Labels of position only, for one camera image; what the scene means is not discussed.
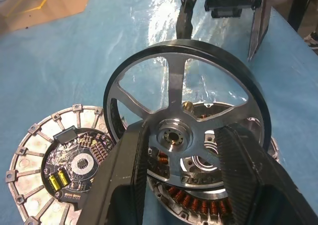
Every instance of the blue table surface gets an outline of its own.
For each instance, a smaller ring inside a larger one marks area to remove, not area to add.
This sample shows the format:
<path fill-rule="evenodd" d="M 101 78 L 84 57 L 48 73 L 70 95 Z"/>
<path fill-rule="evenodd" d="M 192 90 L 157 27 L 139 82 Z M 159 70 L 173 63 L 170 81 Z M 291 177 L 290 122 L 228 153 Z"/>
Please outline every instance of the blue table surface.
<path fill-rule="evenodd" d="M 203 3 L 195 7 L 193 38 L 229 51 L 251 69 L 271 113 L 281 163 L 317 213 L 317 55 L 272 10 L 268 33 L 248 63 L 252 11 L 244 10 L 240 19 L 213 20 Z M 101 106 L 121 62 L 175 38 L 179 6 L 180 0 L 89 0 L 83 13 L 0 37 L 1 224 L 22 222 L 4 175 L 30 125 L 74 103 Z M 146 225 L 183 224 L 149 189 L 146 208 Z"/>

